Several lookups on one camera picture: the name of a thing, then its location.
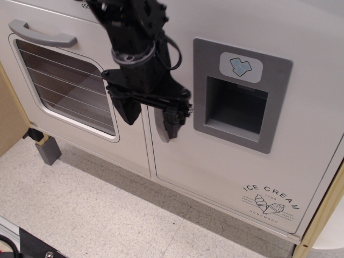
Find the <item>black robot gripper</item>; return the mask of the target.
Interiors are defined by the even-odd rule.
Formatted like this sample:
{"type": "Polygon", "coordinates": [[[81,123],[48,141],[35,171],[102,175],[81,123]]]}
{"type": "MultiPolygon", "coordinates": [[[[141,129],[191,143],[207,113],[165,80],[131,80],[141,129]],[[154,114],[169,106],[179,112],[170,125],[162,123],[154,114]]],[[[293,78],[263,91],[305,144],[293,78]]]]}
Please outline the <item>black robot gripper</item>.
{"type": "Polygon", "coordinates": [[[154,47],[140,54],[121,53],[111,50],[119,69],[102,72],[107,81],[106,87],[123,120],[133,125],[141,114],[141,103],[163,110],[163,123],[169,139],[177,138],[179,129],[190,116],[191,93],[176,82],[170,71],[177,69],[182,56],[175,66],[169,67],[170,58],[167,48],[157,50],[154,47]]]}

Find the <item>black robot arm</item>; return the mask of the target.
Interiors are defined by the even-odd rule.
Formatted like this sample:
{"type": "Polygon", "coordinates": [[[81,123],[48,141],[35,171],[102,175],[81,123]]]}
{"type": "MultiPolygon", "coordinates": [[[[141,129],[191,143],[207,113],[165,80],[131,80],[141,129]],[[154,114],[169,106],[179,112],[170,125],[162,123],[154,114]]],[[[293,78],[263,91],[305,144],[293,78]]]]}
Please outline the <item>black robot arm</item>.
{"type": "Polygon", "coordinates": [[[101,73],[113,106],[123,120],[133,125],[141,105],[162,111],[162,128],[175,139],[190,116],[191,92],[175,81],[170,72],[182,63],[171,64],[168,45],[177,44],[164,32],[168,22],[166,5],[158,1],[88,1],[90,10],[106,29],[112,58],[118,69],[101,73]]]}

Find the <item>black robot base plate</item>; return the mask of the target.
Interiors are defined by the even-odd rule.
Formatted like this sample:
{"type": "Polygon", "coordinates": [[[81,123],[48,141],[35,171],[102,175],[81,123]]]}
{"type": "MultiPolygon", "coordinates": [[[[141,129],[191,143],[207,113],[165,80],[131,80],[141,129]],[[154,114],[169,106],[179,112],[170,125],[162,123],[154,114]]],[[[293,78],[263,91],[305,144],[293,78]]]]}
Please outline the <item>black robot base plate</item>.
{"type": "Polygon", "coordinates": [[[54,247],[48,245],[28,231],[19,228],[20,253],[24,257],[53,257],[65,258],[66,256],[54,247]]]}

